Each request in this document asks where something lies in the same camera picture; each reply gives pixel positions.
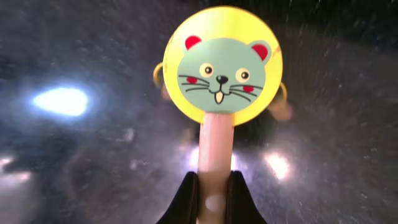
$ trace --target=black pupil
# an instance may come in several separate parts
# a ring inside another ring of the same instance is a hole
[[[242,72],[242,78],[244,79],[249,78],[249,74],[247,72]]]
[[[212,71],[213,71],[213,69],[210,68],[210,67],[206,67],[206,69],[205,69],[205,72],[206,72],[207,74],[211,73]]]

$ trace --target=dark glossy surface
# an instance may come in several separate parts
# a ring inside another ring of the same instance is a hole
[[[0,223],[160,218],[195,169],[198,125],[162,101],[152,69],[174,29],[214,4],[255,12],[282,46],[294,119],[264,112],[235,137],[265,219],[398,222],[395,1],[132,2],[0,2]],[[32,104],[63,86],[86,92],[83,116]]]

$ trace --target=black nose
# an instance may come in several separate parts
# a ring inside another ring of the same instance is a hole
[[[226,77],[225,75],[218,75],[216,79],[217,82],[221,85],[228,82],[228,77]]]

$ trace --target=red cheek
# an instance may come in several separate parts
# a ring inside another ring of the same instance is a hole
[[[254,91],[254,87],[253,86],[243,86],[243,91],[250,93],[250,92]]]
[[[187,82],[191,83],[191,84],[195,84],[198,80],[196,78],[192,78],[192,77],[188,77],[187,78]]]

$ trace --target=yellow eye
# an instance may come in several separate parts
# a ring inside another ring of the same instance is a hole
[[[210,77],[213,74],[213,71],[214,71],[213,66],[210,65],[209,63],[204,63],[203,65],[200,65],[199,68],[200,75],[205,78]]]
[[[250,78],[250,73],[249,70],[245,68],[240,68],[238,71],[236,71],[236,80],[240,83],[245,83],[249,80]]]

